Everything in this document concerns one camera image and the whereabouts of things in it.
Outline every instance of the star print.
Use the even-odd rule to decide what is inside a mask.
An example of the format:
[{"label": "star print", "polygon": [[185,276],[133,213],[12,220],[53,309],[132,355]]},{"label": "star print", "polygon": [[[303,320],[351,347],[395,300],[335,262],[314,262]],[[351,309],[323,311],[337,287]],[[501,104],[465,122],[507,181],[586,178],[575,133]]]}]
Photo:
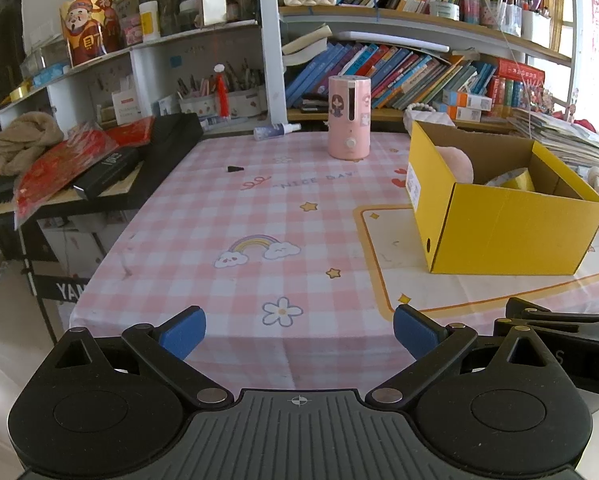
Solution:
[{"label": "star print", "polygon": [[299,208],[304,209],[305,212],[308,211],[317,211],[317,204],[313,204],[312,202],[307,202],[299,206]]}]

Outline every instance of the pink plush ball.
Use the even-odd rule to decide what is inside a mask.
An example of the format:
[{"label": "pink plush ball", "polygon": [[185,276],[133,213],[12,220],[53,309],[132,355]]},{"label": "pink plush ball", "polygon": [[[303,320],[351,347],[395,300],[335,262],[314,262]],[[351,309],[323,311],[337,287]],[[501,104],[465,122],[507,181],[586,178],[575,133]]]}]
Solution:
[{"label": "pink plush ball", "polygon": [[473,163],[468,155],[452,146],[436,146],[437,151],[444,159],[451,173],[460,184],[473,184]]}]

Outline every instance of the metal screw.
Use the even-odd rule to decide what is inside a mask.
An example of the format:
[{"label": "metal screw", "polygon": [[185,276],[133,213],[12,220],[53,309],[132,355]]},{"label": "metal screw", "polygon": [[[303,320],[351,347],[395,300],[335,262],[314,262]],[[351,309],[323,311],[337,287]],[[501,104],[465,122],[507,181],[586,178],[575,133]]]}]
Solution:
[{"label": "metal screw", "polygon": [[395,388],[378,388],[372,393],[372,397],[382,404],[394,404],[404,398],[402,392]]},{"label": "metal screw", "polygon": [[204,388],[197,394],[197,400],[204,404],[218,404],[224,402],[228,398],[228,394],[220,388]]}]

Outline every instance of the yellow box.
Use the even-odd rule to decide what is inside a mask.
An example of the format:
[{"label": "yellow box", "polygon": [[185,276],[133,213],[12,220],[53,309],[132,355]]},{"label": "yellow box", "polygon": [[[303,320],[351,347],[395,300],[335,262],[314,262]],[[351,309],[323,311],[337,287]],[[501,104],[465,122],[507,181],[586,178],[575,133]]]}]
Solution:
[{"label": "yellow box", "polygon": [[[464,151],[475,183],[458,183],[435,146]],[[481,186],[518,168],[536,192]],[[574,274],[599,228],[599,196],[530,139],[415,123],[406,188],[437,274]]]}]

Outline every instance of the white label sticker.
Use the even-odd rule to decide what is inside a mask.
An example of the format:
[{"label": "white label sticker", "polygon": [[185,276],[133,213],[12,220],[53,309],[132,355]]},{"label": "white label sticker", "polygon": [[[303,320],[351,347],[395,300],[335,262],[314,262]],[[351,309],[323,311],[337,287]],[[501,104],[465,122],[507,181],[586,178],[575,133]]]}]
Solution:
[{"label": "white label sticker", "polygon": [[422,192],[422,186],[417,180],[417,175],[411,163],[408,163],[408,170],[406,173],[406,190],[409,197],[411,198],[411,204],[413,204],[413,210],[417,212],[417,205],[419,204],[419,196]]}]

